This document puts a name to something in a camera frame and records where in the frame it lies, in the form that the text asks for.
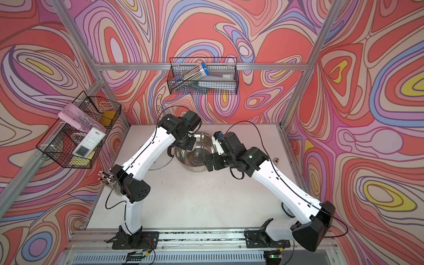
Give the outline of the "stainless steel pot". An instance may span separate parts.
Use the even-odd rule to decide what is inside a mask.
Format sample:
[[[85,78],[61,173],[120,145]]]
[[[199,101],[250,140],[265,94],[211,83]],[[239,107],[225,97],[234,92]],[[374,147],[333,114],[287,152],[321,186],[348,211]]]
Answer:
[[[191,151],[169,146],[167,154],[175,157],[181,165],[188,171],[200,173],[207,171],[205,159],[207,155],[216,153],[213,138],[210,134],[200,132],[195,133],[196,142]]]

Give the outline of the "glass pot lid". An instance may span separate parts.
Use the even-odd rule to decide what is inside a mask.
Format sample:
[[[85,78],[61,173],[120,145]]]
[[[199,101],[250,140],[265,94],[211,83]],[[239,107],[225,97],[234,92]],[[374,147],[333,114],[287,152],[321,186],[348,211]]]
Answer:
[[[149,171],[157,171],[164,167],[166,167],[171,161],[173,160],[173,157],[161,156],[156,161],[153,162],[153,164],[150,166]]]

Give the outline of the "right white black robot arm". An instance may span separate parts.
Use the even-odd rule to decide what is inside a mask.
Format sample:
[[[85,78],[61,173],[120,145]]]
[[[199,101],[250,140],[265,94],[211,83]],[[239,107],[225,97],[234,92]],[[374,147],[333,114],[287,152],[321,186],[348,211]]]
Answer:
[[[261,149],[245,148],[235,133],[217,131],[213,144],[217,151],[205,158],[209,172],[229,168],[248,175],[271,191],[292,216],[292,220],[268,219],[259,229],[260,240],[266,244],[293,240],[308,251],[316,251],[331,227],[333,204],[322,203],[303,191],[281,173]]]

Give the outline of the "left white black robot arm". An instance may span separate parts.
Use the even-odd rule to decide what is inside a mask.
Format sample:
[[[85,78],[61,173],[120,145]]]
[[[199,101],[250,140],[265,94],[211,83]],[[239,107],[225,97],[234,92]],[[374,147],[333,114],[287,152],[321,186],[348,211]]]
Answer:
[[[123,165],[114,165],[110,173],[119,186],[125,202],[122,230],[129,236],[142,228],[142,201],[150,193],[150,186],[143,180],[159,156],[173,146],[191,151],[196,142],[193,135],[201,127],[201,118],[189,110],[181,117],[165,115],[146,143]]]

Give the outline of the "tube of straws blue cap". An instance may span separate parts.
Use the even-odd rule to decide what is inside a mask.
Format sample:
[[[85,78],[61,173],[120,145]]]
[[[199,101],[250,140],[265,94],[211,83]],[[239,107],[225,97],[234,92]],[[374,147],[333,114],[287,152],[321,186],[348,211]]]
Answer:
[[[209,70],[204,62],[197,64],[184,71],[177,67],[172,69],[173,77],[170,79],[170,85],[173,92],[187,90],[190,86],[199,81],[202,77],[209,75]]]

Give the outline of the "grey white box in basket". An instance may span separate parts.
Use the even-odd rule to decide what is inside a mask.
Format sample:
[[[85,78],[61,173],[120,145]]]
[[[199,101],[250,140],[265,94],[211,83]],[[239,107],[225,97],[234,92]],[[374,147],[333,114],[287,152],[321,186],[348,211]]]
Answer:
[[[237,85],[234,76],[234,70],[212,69],[209,71],[209,75],[202,77],[198,81],[198,86],[210,89],[224,89],[234,91]]]

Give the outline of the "yellow object in basket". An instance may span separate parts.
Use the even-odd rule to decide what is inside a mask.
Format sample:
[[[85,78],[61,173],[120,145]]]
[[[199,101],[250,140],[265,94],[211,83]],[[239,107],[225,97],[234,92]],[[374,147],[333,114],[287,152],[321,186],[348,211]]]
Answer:
[[[113,123],[115,115],[116,115],[115,111],[106,111],[102,114],[101,118],[99,119],[99,123],[105,128],[109,127]]]

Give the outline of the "pen cup with pens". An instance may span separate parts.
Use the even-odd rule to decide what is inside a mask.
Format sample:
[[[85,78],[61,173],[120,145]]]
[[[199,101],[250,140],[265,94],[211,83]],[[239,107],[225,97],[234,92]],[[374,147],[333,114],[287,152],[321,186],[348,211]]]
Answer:
[[[98,181],[105,185],[113,194],[121,196],[120,185],[118,184],[115,176],[110,172],[110,170],[100,170],[98,172]]]

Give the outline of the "white remote control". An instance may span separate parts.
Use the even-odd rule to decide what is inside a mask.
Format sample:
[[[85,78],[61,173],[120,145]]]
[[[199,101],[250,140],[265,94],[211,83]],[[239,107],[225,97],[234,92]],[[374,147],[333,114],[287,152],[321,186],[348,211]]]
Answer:
[[[82,141],[74,149],[73,154],[78,157],[88,158],[105,137],[105,133],[92,127]]]

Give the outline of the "pink box in basket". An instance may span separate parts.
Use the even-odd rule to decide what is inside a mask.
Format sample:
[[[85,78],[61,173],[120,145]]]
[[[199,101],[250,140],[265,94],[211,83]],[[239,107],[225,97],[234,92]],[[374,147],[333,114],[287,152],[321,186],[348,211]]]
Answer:
[[[69,103],[58,113],[58,117],[77,130],[82,130],[85,122],[83,121],[85,113],[72,103]]]

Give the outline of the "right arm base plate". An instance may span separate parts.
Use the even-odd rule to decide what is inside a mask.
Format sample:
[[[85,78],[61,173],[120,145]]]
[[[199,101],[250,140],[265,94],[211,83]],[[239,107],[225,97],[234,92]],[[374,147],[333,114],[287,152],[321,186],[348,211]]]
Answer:
[[[245,242],[247,248],[290,248],[291,243],[289,240],[275,241],[271,239],[264,231],[245,229],[244,232]]]

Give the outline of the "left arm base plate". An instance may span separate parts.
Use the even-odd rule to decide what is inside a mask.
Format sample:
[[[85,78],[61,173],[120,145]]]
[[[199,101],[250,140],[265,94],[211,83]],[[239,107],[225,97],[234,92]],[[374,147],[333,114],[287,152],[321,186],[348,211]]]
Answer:
[[[142,231],[129,235],[122,230],[118,231],[107,243],[112,243],[114,250],[150,250],[156,249],[159,235],[160,233],[157,231]]]

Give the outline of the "aluminium rail front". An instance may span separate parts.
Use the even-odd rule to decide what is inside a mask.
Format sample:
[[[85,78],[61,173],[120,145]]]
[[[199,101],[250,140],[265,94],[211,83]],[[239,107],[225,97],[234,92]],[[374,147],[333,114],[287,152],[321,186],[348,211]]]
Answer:
[[[247,247],[249,229],[157,229],[155,250],[115,250],[115,230],[90,229],[71,235],[59,265],[345,265],[339,245],[325,239],[315,252],[295,242]]]

